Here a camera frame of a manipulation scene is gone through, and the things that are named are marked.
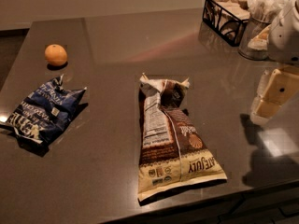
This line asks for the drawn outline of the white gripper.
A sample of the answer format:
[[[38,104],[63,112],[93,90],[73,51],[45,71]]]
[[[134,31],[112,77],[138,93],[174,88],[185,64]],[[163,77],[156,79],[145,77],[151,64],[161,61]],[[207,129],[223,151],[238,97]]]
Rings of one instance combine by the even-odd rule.
[[[270,101],[261,98],[270,92]],[[251,105],[250,120],[255,125],[265,125],[280,109],[280,105],[286,103],[299,92],[299,68],[292,65],[284,65],[279,69],[265,69],[261,76],[257,96]]]

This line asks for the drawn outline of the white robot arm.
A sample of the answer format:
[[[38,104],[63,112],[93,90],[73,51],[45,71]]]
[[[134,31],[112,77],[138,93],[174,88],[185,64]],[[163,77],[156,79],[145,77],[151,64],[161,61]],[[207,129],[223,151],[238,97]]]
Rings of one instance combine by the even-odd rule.
[[[261,76],[250,113],[256,125],[265,125],[299,92],[299,0],[289,0],[273,19],[267,51],[279,68],[265,70]]]

